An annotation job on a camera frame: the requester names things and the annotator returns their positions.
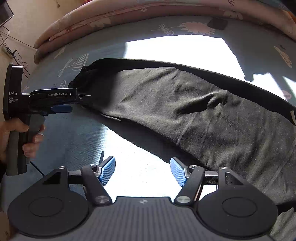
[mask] black cable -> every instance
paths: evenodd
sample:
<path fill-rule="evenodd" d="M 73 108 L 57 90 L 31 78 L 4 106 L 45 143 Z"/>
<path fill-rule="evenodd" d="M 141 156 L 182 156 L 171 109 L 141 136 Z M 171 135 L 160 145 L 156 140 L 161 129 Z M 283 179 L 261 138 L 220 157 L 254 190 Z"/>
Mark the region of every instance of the black cable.
<path fill-rule="evenodd" d="M 22 66 L 17 60 L 16 60 L 16 58 L 12 55 L 12 57 L 14 58 L 14 60 L 16 61 L 16 63 L 19 65 L 19 66 Z"/>
<path fill-rule="evenodd" d="M 57 2 L 57 0 L 55 0 Z M 60 7 L 61 5 L 57 2 L 57 7 Z"/>
<path fill-rule="evenodd" d="M 3 40 L 3 42 L 0 44 L 0 46 L 1 46 L 2 44 L 4 44 L 5 47 L 8 49 L 8 45 L 5 43 L 5 41 L 6 41 L 7 38 L 9 37 L 10 32 L 9 32 L 9 29 L 8 29 L 8 28 L 6 28 L 6 29 L 8 30 L 8 34 L 4 33 L 4 34 L 7 35 L 7 37 L 6 37 L 5 40 L 3 40 L 3 37 L 2 37 L 2 35 L 0 34 L 0 37 L 1 37 L 1 39 Z M 23 67 L 23 73 L 24 73 L 24 75 L 25 75 L 25 76 L 27 77 L 27 79 L 28 79 L 29 77 L 28 77 L 28 76 L 25 74 L 25 72 L 24 72 L 24 70 L 27 71 L 28 75 L 31 76 L 30 73 L 29 73 L 29 71 L 26 69 L 26 67 L 25 67 L 25 65 L 24 65 L 24 63 L 26 63 L 26 65 L 27 65 L 27 67 L 28 67 L 28 63 L 27 63 L 27 62 L 23 62 L 21 56 L 20 56 L 20 58 L 21 58 L 22 61 L 20 61 L 19 58 L 18 58 L 17 56 L 14 55 L 15 52 L 17 52 L 18 55 L 20 56 L 20 53 L 19 53 L 17 50 L 15 50 L 11 55 L 12 55 L 12 57 L 14 58 L 14 60 L 16 61 L 16 63 L 17 63 L 19 66 L 22 66 L 22 67 Z"/>
<path fill-rule="evenodd" d="M 22 62 L 22 65 L 23 65 L 24 68 L 27 68 L 27 67 L 28 67 L 28 63 L 27 63 L 27 62 L 23 62 L 23 61 L 20 61 L 20 62 Z"/>
<path fill-rule="evenodd" d="M 40 174 L 42 175 L 42 176 L 44 176 L 45 177 L 45 175 L 43 174 L 43 172 L 32 162 L 32 161 L 30 161 L 30 163 L 33 165 L 33 167 L 35 167 L 36 169 L 37 169 L 37 171 L 38 172 L 40 172 Z"/>
<path fill-rule="evenodd" d="M 17 60 L 23 64 L 23 65 L 20 65 L 20 64 L 19 64 L 19 65 L 22 66 L 22 67 L 24 68 L 25 71 L 27 71 L 26 68 L 28 67 L 28 64 L 25 62 L 26 65 L 27 65 L 27 67 L 25 67 L 25 66 L 24 66 L 24 62 L 20 61 L 20 59 L 19 59 L 17 56 L 13 55 L 13 57 L 17 58 Z"/>
<path fill-rule="evenodd" d="M 27 45 L 27 46 L 29 46 L 29 47 L 35 49 L 35 48 L 34 48 L 33 46 L 31 46 L 31 45 L 26 44 L 26 43 L 24 43 L 24 42 L 22 42 L 22 41 L 20 41 L 20 40 L 18 40 L 18 39 L 16 39 L 16 38 L 12 37 L 12 36 L 9 36 L 9 29 L 8 29 L 8 28 L 6 28 L 6 29 L 8 30 L 8 35 L 7 35 L 6 33 L 2 32 L 2 31 L 0 31 L 0 32 L 3 33 L 3 34 L 6 34 L 6 35 L 7 35 L 7 38 L 10 37 L 10 38 L 12 38 L 12 39 L 15 39 L 15 40 L 18 41 L 18 42 L 23 43 L 24 45 Z"/>
<path fill-rule="evenodd" d="M 2 44 L 4 44 L 4 45 L 6 46 L 5 41 L 7 40 L 8 36 L 9 36 L 9 35 L 7 35 L 6 39 L 3 40 L 3 37 L 2 37 L 2 35 L 1 35 L 1 38 L 2 38 L 3 42 L 0 44 L 0 46 L 1 46 Z"/>

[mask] pink blanket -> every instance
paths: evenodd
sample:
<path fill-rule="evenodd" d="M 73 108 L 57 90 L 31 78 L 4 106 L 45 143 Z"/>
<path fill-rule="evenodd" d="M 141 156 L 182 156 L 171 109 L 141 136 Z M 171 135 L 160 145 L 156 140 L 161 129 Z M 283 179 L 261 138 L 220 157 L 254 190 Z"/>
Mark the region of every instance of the pink blanket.
<path fill-rule="evenodd" d="M 162 0 L 136 4 L 136 0 L 93 0 L 75 9 L 51 24 L 37 39 L 35 63 L 63 45 L 102 28 L 172 15 L 204 15 L 269 23 L 296 40 L 296 24 L 287 12 L 253 0 Z"/>

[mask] finger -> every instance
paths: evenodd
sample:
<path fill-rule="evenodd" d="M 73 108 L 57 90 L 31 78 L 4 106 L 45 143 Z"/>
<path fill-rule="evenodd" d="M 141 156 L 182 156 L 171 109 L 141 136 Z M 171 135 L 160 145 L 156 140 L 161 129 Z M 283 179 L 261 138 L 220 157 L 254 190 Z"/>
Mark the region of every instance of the finger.
<path fill-rule="evenodd" d="M 33 136 L 33 143 L 40 143 L 43 141 L 43 135 L 36 134 Z"/>
<path fill-rule="evenodd" d="M 24 124 L 19 118 L 12 118 L 5 121 L 2 128 L 4 128 L 4 131 L 26 132 L 29 126 Z"/>
<path fill-rule="evenodd" d="M 24 152 L 36 152 L 39 149 L 39 143 L 27 143 L 22 146 Z"/>
<path fill-rule="evenodd" d="M 35 158 L 36 157 L 36 152 L 24 152 L 25 157 L 28 158 Z"/>
<path fill-rule="evenodd" d="M 40 130 L 39 130 L 39 132 L 43 133 L 44 131 L 45 131 L 45 125 L 42 124 L 42 125 L 40 126 Z"/>

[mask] logo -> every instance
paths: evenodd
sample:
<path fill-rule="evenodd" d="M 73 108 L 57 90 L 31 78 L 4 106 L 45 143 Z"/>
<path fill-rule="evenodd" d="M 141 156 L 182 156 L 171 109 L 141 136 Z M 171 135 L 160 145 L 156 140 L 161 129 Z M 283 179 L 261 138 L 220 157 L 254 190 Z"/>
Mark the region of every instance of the logo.
<path fill-rule="evenodd" d="M 48 96 L 66 96 L 66 95 L 68 96 L 69 93 L 53 93 L 53 94 L 48 94 Z"/>
<path fill-rule="evenodd" d="M 145 204 L 145 203 L 148 203 L 148 201 L 146 199 L 143 199 L 143 200 L 139 201 L 139 203 Z"/>

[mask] black handle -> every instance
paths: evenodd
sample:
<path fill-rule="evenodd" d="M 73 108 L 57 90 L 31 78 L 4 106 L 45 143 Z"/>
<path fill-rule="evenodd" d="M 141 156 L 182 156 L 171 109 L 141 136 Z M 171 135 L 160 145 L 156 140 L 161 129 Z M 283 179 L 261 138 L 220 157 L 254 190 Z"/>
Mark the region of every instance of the black handle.
<path fill-rule="evenodd" d="M 111 197 L 90 166 L 81 168 L 81 176 L 86 189 L 86 197 L 94 206 L 103 206 L 112 203 Z"/>
<path fill-rule="evenodd" d="M 22 146 L 28 142 L 32 142 L 33 136 L 39 132 L 40 126 L 45 121 L 45 118 L 39 114 L 23 114 L 18 116 L 18 118 L 30 128 L 27 132 L 23 133 L 17 131 L 10 132 L 6 151 L 7 176 L 27 172 L 27 158 L 24 155 Z"/>
<path fill-rule="evenodd" d="M 185 185 L 176 196 L 174 203 L 181 206 L 190 206 L 198 200 L 202 191 L 202 181 L 204 177 L 205 169 L 196 166 Z"/>

